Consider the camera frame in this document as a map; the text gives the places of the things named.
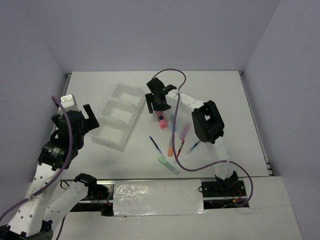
marker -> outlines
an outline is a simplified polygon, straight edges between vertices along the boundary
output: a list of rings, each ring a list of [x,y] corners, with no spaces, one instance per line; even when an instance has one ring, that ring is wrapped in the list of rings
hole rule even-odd
[[[159,127],[160,127],[162,130],[168,129],[168,122],[167,122],[167,120],[165,119],[164,112],[163,112],[163,111],[156,111],[156,116],[157,116],[158,121],[159,121]]]
[[[160,153],[161,157],[165,158],[165,155],[162,153],[162,151],[160,150],[160,148],[158,147],[158,145],[156,144],[155,140],[149,136],[149,138],[151,139],[151,141],[153,142],[154,146],[156,147],[156,149],[158,150],[158,152]]]
[[[171,114],[171,132],[174,130],[174,118],[175,118],[175,114],[172,113]],[[177,122],[175,122],[175,132],[177,131]]]
[[[176,155],[177,157],[179,157],[179,155],[180,155],[180,153],[181,153],[181,149],[182,149],[182,147],[184,146],[184,144],[185,144],[185,140],[183,139],[183,140],[182,140],[182,143],[181,143],[181,145],[180,145],[180,147],[179,147],[178,154]]]
[[[176,169],[174,166],[170,164],[167,160],[165,160],[164,157],[158,157],[159,163],[161,163],[163,166],[165,166],[167,169],[169,169],[171,172],[173,172],[175,175],[178,175],[179,170]]]
[[[186,151],[186,154],[190,154],[195,149],[195,147],[198,146],[199,143],[201,143],[200,140],[197,141],[196,144],[193,145],[188,151]]]
[[[169,157],[172,157],[173,151],[174,151],[174,149],[172,147],[172,136],[170,136],[169,150],[168,150],[168,156]]]
[[[187,123],[187,124],[184,126],[184,128],[183,128],[183,130],[182,130],[182,132],[181,132],[181,134],[180,134],[180,136],[179,136],[179,138],[180,138],[181,140],[185,139],[185,137],[186,137],[186,135],[188,134],[190,128],[191,128],[191,124],[190,124],[190,123]]]

white wall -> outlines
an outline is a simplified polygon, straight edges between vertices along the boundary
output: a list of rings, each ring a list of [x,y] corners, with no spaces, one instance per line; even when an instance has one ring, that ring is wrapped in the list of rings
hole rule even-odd
[[[0,1],[0,79],[2,214],[25,196],[53,127],[51,95],[61,96],[65,84],[62,69],[19,0]]]
[[[304,240],[320,238],[320,1],[281,0],[244,73]]]
[[[24,0],[66,72],[244,70],[279,0]]]

red wire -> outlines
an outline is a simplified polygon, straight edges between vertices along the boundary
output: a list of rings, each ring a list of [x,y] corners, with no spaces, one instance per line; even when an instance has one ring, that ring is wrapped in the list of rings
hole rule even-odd
[[[98,193],[98,209],[101,212],[100,205],[99,205],[99,193]]]
[[[107,198],[105,198],[105,196],[101,193],[101,191],[100,191],[99,193],[100,193],[100,194],[101,194],[101,196],[104,198],[104,200],[106,200],[107,204],[110,206],[110,205],[111,205],[111,203],[108,201],[108,199],[107,199]]]
[[[240,193],[240,197],[237,199],[237,201],[238,201],[238,200],[240,200],[241,197],[242,197],[242,192],[241,192],[239,189],[237,189],[237,188],[236,188],[235,190],[237,190],[237,191]]]

transparent container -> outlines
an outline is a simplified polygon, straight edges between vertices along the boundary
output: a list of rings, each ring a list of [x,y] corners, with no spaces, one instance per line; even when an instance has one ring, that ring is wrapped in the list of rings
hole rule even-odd
[[[141,88],[118,84],[97,118],[100,127],[91,131],[93,142],[122,151],[145,99]]]

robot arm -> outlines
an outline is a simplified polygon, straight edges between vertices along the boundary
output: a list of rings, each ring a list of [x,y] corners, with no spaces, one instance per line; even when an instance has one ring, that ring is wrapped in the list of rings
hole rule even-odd
[[[79,110],[73,95],[63,96],[61,104],[65,108],[72,127],[72,152],[71,159],[65,170],[51,184],[50,181],[56,177],[57,172],[63,169],[69,151],[69,131],[66,117],[59,108],[59,114],[52,116],[52,121],[56,125],[56,130],[50,137],[40,153],[38,166],[33,182],[27,190],[26,201],[20,206],[16,215],[7,226],[0,228],[1,240],[42,240],[52,239],[53,232],[60,220],[85,196],[91,192],[92,185],[97,185],[97,180],[85,174],[80,174],[75,182],[53,205],[49,206],[53,193],[64,176],[71,160],[78,155],[78,150],[84,146],[84,136],[86,133],[99,127],[99,123],[93,114],[90,106],[83,108],[89,116],[85,119]],[[38,195],[35,192],[49,185]]]
[[[147,83],[151,93],[145,95],[149,113],[165,111],[176,106],[178,90],[173,85],[165,86],[158,78]],[[193,127],[196,136],[204,143],[211,143],[220,160],[229,158],[224,144],[225,124],[221,118],[216,104],[209,100],[204,102],[180,93],[179,109],[192,115]]]

